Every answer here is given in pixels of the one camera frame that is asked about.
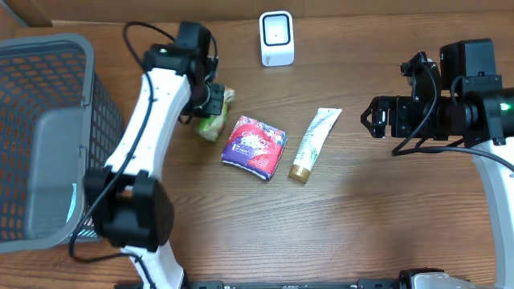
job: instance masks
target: wooden tabletop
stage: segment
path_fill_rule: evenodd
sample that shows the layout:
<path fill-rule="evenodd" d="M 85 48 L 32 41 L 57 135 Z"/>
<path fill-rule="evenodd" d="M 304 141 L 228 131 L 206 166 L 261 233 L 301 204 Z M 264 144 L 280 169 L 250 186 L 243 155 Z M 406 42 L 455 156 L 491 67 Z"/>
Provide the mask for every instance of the wooden tabletop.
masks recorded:
<path fill-rule="evenodd" d="M 173 252 L 193 280 L 343 281 L 396 277 L 401 269 L 440 267 L 493 283 L 495 251 L 479 174 L 468 155 L 391 157 L 399 139 L 373 139 L 360 114 L 374 96 L 408 96 L 398 63 L 416 52 L 438 58 L 462 39 L 492 38 L 504 86 L 514 85 L 514 13 L 424 14 L 295 20 L 296 59 L 264 68 L 257 21 L 206 22 L 218 40 L 218 82 L 236 90 L 227 130 L 216 144 L 178 125 L 165 160 L 164 185 L 176 208 Z M 177 24 L 161 24 L 172 35 Z M 127 120 L 141 72 L 121 27 L 64 26 L 17 36 L 75 32 L 96 53 L 96 72 Z M 166 39 L 145 28 L 130 38 L 143 53 Z M 306 185 L 288 179 L 318 108 L 342 108 Z M 222 165 L 235 121 L 250 116 L 284 130 L 289 142 L 275 176 L 261 181 Z M 107 243 L 79 245 L 93 256 Z M 126 259 L 74 263 L 67 248 L 0 256 L 0 286 L 110 288 L 138 280 Z"/>

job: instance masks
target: gold cap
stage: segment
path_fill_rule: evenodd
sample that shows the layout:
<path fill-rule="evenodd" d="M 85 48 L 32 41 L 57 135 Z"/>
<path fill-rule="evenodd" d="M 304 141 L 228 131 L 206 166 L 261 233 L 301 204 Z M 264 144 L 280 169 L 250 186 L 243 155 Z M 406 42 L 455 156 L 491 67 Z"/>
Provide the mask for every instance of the gold cap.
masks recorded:
<path fill-rule="evenodd" d="M 308 169 L 301 167 L 299 165 L 293 165 L 291 170 L 289 170 L 289 177 L 295 181 L 299 181 L 302 183 L 306 183 L 308 180 L 308 176 L 311 174 Z"/>

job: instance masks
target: crumpled green packet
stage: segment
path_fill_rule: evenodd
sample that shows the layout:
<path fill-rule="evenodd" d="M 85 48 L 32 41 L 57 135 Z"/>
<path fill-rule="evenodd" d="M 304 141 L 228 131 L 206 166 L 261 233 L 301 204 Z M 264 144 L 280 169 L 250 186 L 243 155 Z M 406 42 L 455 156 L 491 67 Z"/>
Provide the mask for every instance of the crumpled green packet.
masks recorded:
<path fill-rule="evenodd" d="M 230 110 L 230 103 L 234 100 L 234 97 L 235 91 L 230 88 L 225 88 L 225 92 L 223 94 L 222 114 L 201 119 L 196 128 L 199 136 L 208 141 L 216 141 L 219 138 L 223 128 L 225 128 L 228 112 Z"/>

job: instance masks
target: gray plastic basket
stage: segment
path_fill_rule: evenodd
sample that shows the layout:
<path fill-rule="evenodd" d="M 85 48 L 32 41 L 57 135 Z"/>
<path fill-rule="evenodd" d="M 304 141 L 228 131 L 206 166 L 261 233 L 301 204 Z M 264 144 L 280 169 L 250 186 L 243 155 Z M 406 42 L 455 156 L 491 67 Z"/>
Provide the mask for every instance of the gray plastic basket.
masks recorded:
<path fill-rule="evenodd" d="M 84 37 L 0 41 L 0 253 L 67 241 L 84 213 L 85 169 L 103 165 L 122 127 Z"/>

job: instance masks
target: pink and purple package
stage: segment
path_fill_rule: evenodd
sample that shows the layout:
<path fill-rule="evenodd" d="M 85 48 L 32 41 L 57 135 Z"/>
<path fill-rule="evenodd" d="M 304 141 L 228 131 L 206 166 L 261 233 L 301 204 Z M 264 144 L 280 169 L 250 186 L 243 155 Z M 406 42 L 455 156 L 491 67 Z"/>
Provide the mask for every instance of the pink and purple package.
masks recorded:
<path fill-rule="evenodd" d="M 286 141 L 288 136 L 285 132 L 241 116 L 223 150 L 222 161 L 269 181 L 275 173 Z"/>

